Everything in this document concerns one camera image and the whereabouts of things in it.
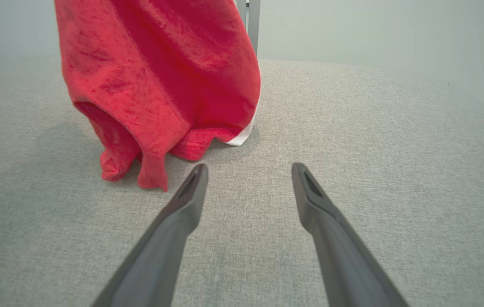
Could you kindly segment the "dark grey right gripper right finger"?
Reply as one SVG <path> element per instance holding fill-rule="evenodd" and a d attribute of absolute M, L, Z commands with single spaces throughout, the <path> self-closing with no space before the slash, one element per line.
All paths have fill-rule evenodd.
<path fill-rule="evenodd" d="M 299 220 L 312 235 L 331 307 L 406 307 L 407 302 L 308 167 L 293 163 Z"/>

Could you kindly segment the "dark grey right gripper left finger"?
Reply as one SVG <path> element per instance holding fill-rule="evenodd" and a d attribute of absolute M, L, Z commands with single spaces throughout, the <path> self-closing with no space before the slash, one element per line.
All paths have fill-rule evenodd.
<path fill-rule="evenodd" d="M 187 237 L 199 225 L 208 168 L 196 165 L 98 295 L 95 307 L 170 307 Z"/>

